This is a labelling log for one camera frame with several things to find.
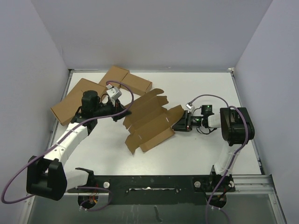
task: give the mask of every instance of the screw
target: screw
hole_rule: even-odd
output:
[[[104,182],[103,187],[106,188],[106,189],[109,188],[110,187],[110,183],[109,182]]]
[[[194,186],[195,186],[196,188],[200,188],[200,182],[199,182],[199,181],[196,181],[196,182],[194,183]]]

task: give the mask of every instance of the brown box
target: brown box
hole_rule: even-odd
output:
[[[171,126],[182,117],[184,109],[181,105],[163,108],[167,97],[157,96],[163,92],[153,89],[136,99],[130,108],[132,114],[125,117],[123,125],[130,132],[125,143],[132,154],[138,147],[146,152],[174,135]]]
[[[65,126],[70,123],[77,109],[81,106],[83,92],[87,90],[97,91],[98,95],[101,97],[105,93],[106,88],[87,79],[80,79],[60,103],[51,107],[53,114],[59,120],[61,125]]]
[[[106,82],[108,80],[115,80],[121,82],[124,77],[129,73],[129,70],[117,67],[117,66],[112,66],[109,71],[106,73],[106,75],[101,79],[99,82],[99,85],[106,87]],[[112,83],[113,86],[120,88],[119,84]]]
[[[152,82],[144,78],[132,75],[131,73],[128,73],[121,82],[126,84],[132,90],[133,93],[139,96],[143,96],[145,93],[149,92],[153,85]]]

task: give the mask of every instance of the table top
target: table top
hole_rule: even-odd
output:
[[[81,79],[99,82],[105,73],[73,73],[68,92]],[[229,105],[240,106],[230,73],[134,73],[153,82],[153,88],[164,90],[170,109],[179,104],[185,108],[187,102],[201,94],[214,94],[224,98]],[[130,93],[121,89],[123,105],[131,101]],[[213,97],[197,99],[193,105],[213,105],[213,112],[225,107],[223,101]],[[93,132],[83,140],[69,157],[65,171],[77,167],[93,170],[95,175],[208,175],[217,162],[223,144],[220,129],[210,135],[199,134],[196,130],[176,134],[153,149],[143,152],[138,148],[134,155],[125,145],[129,135],[122,125],[123,120],[114,122],[111,118],[98,120]],[[55,141],[66,130],[58,125]],[[235,162],[235,175],[261,174],[256,154],[250,141]]]

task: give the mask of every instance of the black base panel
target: black base panel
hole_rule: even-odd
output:
[[[205,192],[212,192],[210,175],[161,175],[161,176],[95,176],[96,183],[113,192],[111,204],[206,204]],[[199,181],[200,188],[194,183]],[[223,192],[221,186],[217,192]],[[88,190],[71,189],[69,193],[86,193]]]

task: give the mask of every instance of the wall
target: wall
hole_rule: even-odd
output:
[[[289,224],[298,223],[299,1],[274,0],[236,66],[242,103]]]
[[[0,3],[0,189],[32,155],[45,150],[68,70],[29,0]],[[26,172],[6,199],[26,194]],[[0,203],[0,223],[15,224],[24,203]]]
[[[235,66],[272,2],[31,1],[68,68],[151,71]]]

